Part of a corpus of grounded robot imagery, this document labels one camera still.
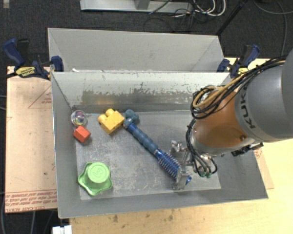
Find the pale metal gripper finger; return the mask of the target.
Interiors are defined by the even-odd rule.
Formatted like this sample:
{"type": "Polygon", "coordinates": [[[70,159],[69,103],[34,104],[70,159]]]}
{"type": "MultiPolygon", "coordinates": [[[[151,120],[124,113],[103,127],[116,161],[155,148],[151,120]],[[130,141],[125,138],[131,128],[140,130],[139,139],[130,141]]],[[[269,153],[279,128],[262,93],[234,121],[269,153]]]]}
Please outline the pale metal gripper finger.
{"type": "Polygon", "coordinates": [[[175,182],[172,185],[173,190],[183,190],[185,186],[192,180],[188,170],[180,169],[177,173],[175,182]]]}
{"type": "Polygon", "coordinates": [[[172,140],[170,153],[185,153],[186,148],[183,146],[182,142],[172,140]]]}

